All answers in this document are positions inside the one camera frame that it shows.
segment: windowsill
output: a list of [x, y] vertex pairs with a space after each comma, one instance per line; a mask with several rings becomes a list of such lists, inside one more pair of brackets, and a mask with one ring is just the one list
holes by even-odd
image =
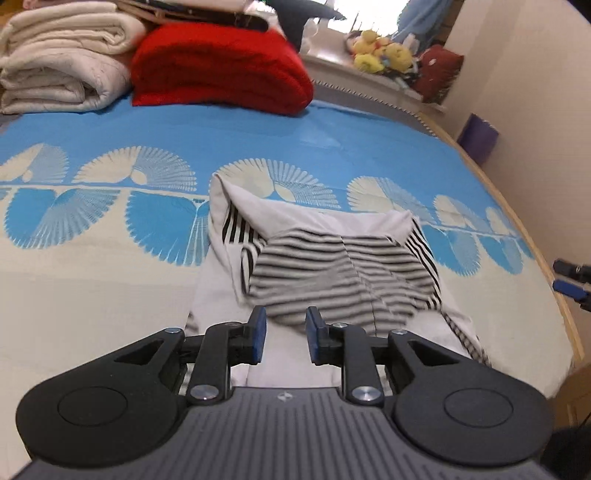
[[398, 95], [404, 95], [421, 104], [422, 107], [435, 109], [438, 112], [445, 113], [445, 107], [435, 103], [422, 103], [423, 97], [414, 90], [403, 89], [393, 80], [380, 75], [372, 75], [360, 72], [353, 67], [353, 59], [345, 51], [345, 35], [331, 28], [319, 28], [318, 33], [311, 39], [310, 51], [301, 55], [304, 63], [318, 66], [325, 69], [337, 70], [339, 75], [346, 77], [355, 77], [373, 86], [379, 86], [396, 92]]

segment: window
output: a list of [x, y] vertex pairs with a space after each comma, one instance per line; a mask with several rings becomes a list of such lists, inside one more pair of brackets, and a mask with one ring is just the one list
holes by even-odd
[[398, 30], [398, 16], [408, 0], [328, 0], [326, 3], [347, 17], [347, 20], [329, 21], [329, 28], [343, 33], [372, 29], [380, 35], [390, 35]]

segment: plush toy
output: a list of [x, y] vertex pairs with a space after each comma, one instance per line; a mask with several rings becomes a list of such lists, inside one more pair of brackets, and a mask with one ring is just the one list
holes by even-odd
[[413, 55], [400, 43], [392, 43], [388, 37], [380, 37], [373, 30], [364, 30], [351, 51], [356, 69], [367, 73], [400, 72], [413, 68]]
[[356, 69], [366, 73], [380, 73], [385, 68], [379, 58], [374, 57], [371, 53], [356, 55], [353, 65]]
[[384, 49], [386, 66], [392, 70], [404, 73], [413, 66], [413, 55], [408, 48], [400, 43], [391, 43], [384, 47]]

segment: patterned bedsheet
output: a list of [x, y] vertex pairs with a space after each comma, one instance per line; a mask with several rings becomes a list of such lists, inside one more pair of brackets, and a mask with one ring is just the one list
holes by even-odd
[[217, 170], [279, 201], [412, 210], [493, 364], [546, 394], [568, 371], [570, 344], [538, 265], [437, 138], [323, 102], [287, 118], [123, 99], [101, 113], [26, 115], [3, 130], [0, 362], [30, 374], [5, 399], [12, 408], [43, 376], [183, 325]]

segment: folded white blanket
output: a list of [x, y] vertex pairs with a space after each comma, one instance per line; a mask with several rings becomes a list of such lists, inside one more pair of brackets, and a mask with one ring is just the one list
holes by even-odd
[[143, 23], [111, 2], [73, 2], [22, 12], [0, 31], [0, 68], [20, 48], [86, 48], [116, 55], [145, 37]]
[[2, 113], [85, 112], [110, 105], [129, 89], [121, 62], [83, 48], [14, 53], [0, 73]]

